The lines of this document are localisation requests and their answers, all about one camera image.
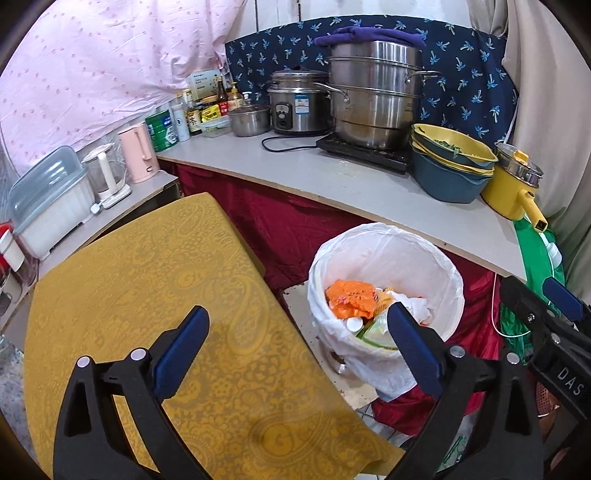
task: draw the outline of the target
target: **yellow electric pot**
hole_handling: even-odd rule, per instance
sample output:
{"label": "yellow electric pot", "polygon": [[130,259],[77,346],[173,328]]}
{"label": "yellow electric pot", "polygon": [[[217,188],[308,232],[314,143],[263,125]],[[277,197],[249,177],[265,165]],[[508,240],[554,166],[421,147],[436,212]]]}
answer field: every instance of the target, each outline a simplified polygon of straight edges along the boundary
{"label": "yellow electric pot", "polygon": [[534,197],[544,173],[513,145],[497,143],[496,147],[499,163],[495,175],[482,190],[482,198],[509,220],[521,220],[527,213],[534,229],[543,232],[548,222]]}

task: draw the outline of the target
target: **purple cloth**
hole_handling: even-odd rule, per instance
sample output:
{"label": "purple cloth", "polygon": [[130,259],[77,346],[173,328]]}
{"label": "purple cloth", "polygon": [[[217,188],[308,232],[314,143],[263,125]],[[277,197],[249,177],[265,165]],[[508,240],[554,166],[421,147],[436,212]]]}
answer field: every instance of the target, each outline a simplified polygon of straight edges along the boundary
{"label": "purple cloth", "polygon": [[332,35],[318,37],[314,43],[319,47],[337,45],[339,43],[361,43],[364,41],[393,41],[415,48],[423,48],[425,42],[418,33],[406,33],[393,28],[376,27],[343,27],[337,28]]}

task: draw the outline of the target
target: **spice jar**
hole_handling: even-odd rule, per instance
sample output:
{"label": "spice jar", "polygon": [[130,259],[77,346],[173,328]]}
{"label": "spice jar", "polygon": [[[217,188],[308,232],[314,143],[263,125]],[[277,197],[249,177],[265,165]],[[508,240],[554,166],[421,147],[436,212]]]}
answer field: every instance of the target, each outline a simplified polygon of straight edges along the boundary
{"label": "spice jar", "polygon": [[20,247],[8,223],[0,225],[0,254],[22,285],[28,286],[35,281],[38,262]]}

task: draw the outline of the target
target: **rice cooker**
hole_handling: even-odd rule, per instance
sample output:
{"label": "rice cooker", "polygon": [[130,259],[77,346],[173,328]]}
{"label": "rice cooker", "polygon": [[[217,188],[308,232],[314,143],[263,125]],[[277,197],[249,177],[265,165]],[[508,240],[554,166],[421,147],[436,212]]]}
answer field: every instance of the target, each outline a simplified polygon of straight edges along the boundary
{"label": "rice cooker", "polygon": [[279,70],[267,89],[276,132],[284,135],[321,134],[332,128],[330,96],[313,82],[326,83],[319,70]]}

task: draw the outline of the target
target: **blue bowl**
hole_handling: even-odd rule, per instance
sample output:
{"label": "blue bowl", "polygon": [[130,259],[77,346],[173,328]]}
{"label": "blue bowl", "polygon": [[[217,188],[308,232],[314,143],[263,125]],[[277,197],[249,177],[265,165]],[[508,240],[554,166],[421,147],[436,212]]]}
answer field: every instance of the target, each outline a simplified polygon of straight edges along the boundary
{"label": "blue bowl", "polygon": [[461,153],[456,154],[453,156],[453,151],[449,148],[446,148],[437,142],[431,140],[430,138],[424,137],[417,133],[413,133],[413,139],[418,144],[425,147],[427,150],[432,151],[433,153],[439,155],[446,160],[459,163],[460,165],[466,165],[468,167],[476,167],[476,168],[485,168],[491,169],[494,168],[496,161],[476,161],[470,157],[462,155]]}
{"label": "blue bowl", "polygon": [[472,203],[492,177],[452,170],[413,150],[414,178],[431,197],[449,203]]}

